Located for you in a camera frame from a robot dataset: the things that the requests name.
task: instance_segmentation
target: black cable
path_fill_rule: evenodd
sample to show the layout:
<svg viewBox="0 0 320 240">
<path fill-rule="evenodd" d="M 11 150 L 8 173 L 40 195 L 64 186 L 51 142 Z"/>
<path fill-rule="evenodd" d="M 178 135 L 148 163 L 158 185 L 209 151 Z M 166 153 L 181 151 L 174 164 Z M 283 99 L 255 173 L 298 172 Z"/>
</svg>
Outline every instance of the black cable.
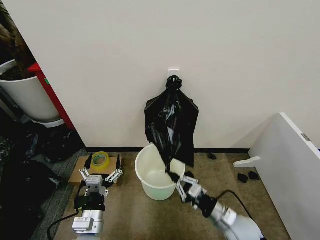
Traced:
<svg viewBox="0 0 320 240">
<path fill-rule="evenodd" d="M 246 211 L 246 213 L 248 214 L 248 216 L 252 219 L 252 221 L 255 221 L 254 219 L 253 219 L 253 217 L 251 216 L 251 214 L 250 214 L 250 212 L 248 211 L 248 209 L 246 208 L 246 206 L 245 206 L 245 204 L 241 201 L 241 199 L 240 199 L 240 197 L 238 197 L 238 195 L 234 192 L 234 191 L 231 191 L 231 190 L 225 190 L 225 191 L 223 191 L 218 197 L 216 197 L 216 200 L 219 200 L 219 199 L 221 199 L 224 195 L 226 195 L 227 193 L 230 193 L 230 194 L 233 194 L 235 197 L 236 197 L 236 199 L 238 199 L 238 201 L 241 203 L 241 205 L 242 205 L 242 207 L 244 208 L 244 210 Z M 231 231 L 232 231 L 232 233 L 234 234 L 234 236 L 238 239 L 238 237 L 236 236 L 236 233 L 231 229 L 231 228 L 229 228 Z M 262 238 L 262 240 L 267 240 L 264 236 L 264 233 L 261 231 L 261 234 L 263 235 L 263 238 Z"/>
<path fill-rule="evenodd" d="M 227 193 L 231 193 L 233 194 L 236 199 L 238 199 L 238 201 L 241 203 L 242 207 L 244 208 L 244 210 L 246 211 L 246 213 L 248 214 L 248 216 L 254 221 L 253 217 L 251 216 L 250 212 L 248 211 L 248 209 L 246 208 L 246 206 L 244 205 L 244 203 L 241 201 L 241 199 L 238 197 L 238 195 L 231 190 L 225 190 L 223 193 L 221 193 L 218 197 L 216 197 L 217 200 L 221 199 L 224 195 L 226 195 Z"/>
<path fill-rule="evenodd" d="M 78 191 L 76 192 L 76 196 L 75 196 L 75 198 L 74 198 L 74 207 L 75 207 L 75 211 L 76 211 L 76 212 L 73 213 L 73 214 L 71 214 L 71 215 L 69 215 L 69 216 L 65 216 L 65 217 L 63 217 L 63 218 L 60 218 L 59 220 L 53 222 L 53 223 L 48 227 L 48 229 L 47 229 L 47 231 L 46 231 L 46 235 L 47 235 L 47 237 L 48 237 L 49 240 L 53 240 L 52 237 L 51 237 L 51 228 L 52 228 L 54 225 L 56 225 L 56 224 L 58 224 L 58 223 L 60 223 L 60 222 L 62 222 L 62 221 L 64 221 L 64 220 L 67 220 L 67 219 L 69 219 L 69 218 L 72 218 L 72 217 L 74 217 L 74 216 L 77 216 L 77 215 L 79 214 L 79 209 L 78 209 L 78 197 L 79 197 L 80 190 L 83 188 L 83 186 L 85 185 L 85 183 L 86 183 L 85 181 L 81 181 L 80 186 L 79 186 L 79 188 L 78 188 Z"/>
<path fill-rule="evenodd" d="M 69 218 L 72 218 L 72 217 L 74 217 L 74 216 L 77 216 L 78 214 L 79 214 L 79 210 L 76 209 L 76 213 L 71 214 L 71 215 L 69 215 L 69 216 L 66 216 L 66 217 L 64 217 L 64 218 L 61 218 L 61 219 L 53 222 L 53 223 L 48 227 L 48 230 L 46 231 L 46 234 L 47 234 L 47 236 L 48 236 L 48 239 L 49 239 L 49 240 L 53 240 L 52 237 L 51 237 L 50 231 L 51 231 L 51 228 L 52 228 L 54 225 L 56 225 L 56 224 L 58 224 L 58 223 L 60 223 L 60 222 L 62 222 L 62 221 L 64 221 L 64 220 L 67 220 L 67 219 L 69 219 Z"/>
</svg>

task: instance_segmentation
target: flower pot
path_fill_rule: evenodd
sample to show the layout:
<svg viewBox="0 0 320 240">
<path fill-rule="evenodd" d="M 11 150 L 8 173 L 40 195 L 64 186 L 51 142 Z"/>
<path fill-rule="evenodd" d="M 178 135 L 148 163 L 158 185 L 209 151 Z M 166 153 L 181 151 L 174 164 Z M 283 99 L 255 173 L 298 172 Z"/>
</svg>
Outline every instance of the flower pot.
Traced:
<svg viewBox="0 0 320 240">
<path fill-rule="evenodd" d="M 16 65 L 15 60 L 0 65 L 0 87 L 33 120 L 49 123 L 61 119 L 36 76 L 16 81 L 1 80 L 1 75 Z"/>
</svg>

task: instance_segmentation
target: baseboard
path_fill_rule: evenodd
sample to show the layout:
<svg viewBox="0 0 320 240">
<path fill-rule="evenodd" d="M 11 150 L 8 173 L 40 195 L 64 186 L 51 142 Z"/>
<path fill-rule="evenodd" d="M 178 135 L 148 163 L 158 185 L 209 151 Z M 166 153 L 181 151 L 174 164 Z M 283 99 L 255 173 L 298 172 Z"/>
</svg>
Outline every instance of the baseboard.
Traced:
<svg viewBox="0 0 320 240">
<path fill-rule="evenodd" d="M 87 147 L 88 153 L 96 152 L 140 152 L 143 147 Z M 249 148 L 195 148 L 195 153 L 247 154 Z"/>
</svg>

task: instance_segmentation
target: carpet floor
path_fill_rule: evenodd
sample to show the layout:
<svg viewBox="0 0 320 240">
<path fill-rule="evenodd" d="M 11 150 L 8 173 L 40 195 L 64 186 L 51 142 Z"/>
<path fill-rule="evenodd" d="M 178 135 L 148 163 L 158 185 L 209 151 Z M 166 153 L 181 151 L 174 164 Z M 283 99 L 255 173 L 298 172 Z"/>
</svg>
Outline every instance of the carpet floor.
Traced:
<svg viewBox="0 0 320 240">
<path fill-rule="evenodd" d="M 82 149 L 77 151 L 67 160 L 54 163 L 47 162 L 42 155 L 37 155 L 33 158 L 33 160 L 45 164 L 55 174 L 62 177 L 62 181 L 59 184 L 58 189 L 52 194 L 52 196 L 42 204 L 41 210 L 45 215 L 38 227 L 36 228 L 36 230 L 34 231 L 31 240 L 48 239 L 48 227 L 54 221 L 62 218 L 67 204 L 69 202 L 69 198 L 71 197 L 72 192 L 74 190 L 74 187 L 68 184 L 69 177 L 75 168 L 78 157 L 85 156 L 86 154 L 87 152 L 84 149 Z M 56 234 L 58 226 L 59 225 L 56 225 L 52 228 L 52 236 Z"/>
<path fill-rule="evenodd" d="M 135 172 L 137 152 L 123 152 L 124 158 L 122 183 L 109 189 L 106 198 L 106 211 L 103 215 L 104 227 L 100 239 L 141 239 L 141 240 L 223 240 L 224 236 L 212 223 L 202 216 L 200 210 L 194 210 L 189 204 L 182 204 L 177 191 L 165 201 L 155 201 L 146 196 Z M 275 209 L 268 192 L 261 180 L 238 181 L 238 173 L 248 175 L 254 168 L 234 168 L 235 161 L 246 160 L 247 154 L 216 154 L 217 160 L 210 160 L 205 153 L 195 154 L 195 167 L 188 168 L 199 183 L 212 197 L 217 197 L 224 190 L 232 190 L 242 199 L 255 222 L 267 239 L 289 240 L 290 237 Z M 64 216 L 75 212 L 73 201 L 77 189 L 73 189 L 71 197 L 56 203 L 52 211 L 48 211 L 47 222 L 56 220 L 60 211 L 66 206 Z M 240 203 L 232 195 L 225 195 L 221 200 L 239 214 L 246 216 Z M 72 230 L 73 218 L 67 219 L 58 227 L 56 240 L 76 239 Z"/>
</svg>

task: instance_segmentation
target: cardboard box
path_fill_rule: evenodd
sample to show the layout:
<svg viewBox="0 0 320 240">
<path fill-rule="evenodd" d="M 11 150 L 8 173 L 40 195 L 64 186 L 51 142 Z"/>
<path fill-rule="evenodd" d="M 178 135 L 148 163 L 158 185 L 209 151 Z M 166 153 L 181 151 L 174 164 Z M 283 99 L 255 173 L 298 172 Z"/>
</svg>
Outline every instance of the cardboard box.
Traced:
<svg viewBox="0 0 320 240">
<path fill-rule="evenodd" d="M 83 177 L 81 176 L 81 173 L 79 172 L 79 169 L 83 169 L 85 166 L 86 161 L 88 160 L 89 156 L 79 156 L 78 160 L 76 161 L 74 170 L 69 178 L 69 183 L 74 186 L 79 186 L 81 181 L 83 180 Z M 110 164 L 108 167 L 103 169 L 102 171 L 100 169 L 94 169 L 90 168 L 88 169 L 89 174 L 112 174 L 116 170 L 116 164 L 117 164 L 117 158 L 118 156 L 110 156 Z M 123 167 L 123 158 L 120 156 L 120 162 L 121 162 L 121 168 Z M 114 186 L 118 186 L 121 178 L 121 176 L 115 183 Z"/>
</svg>

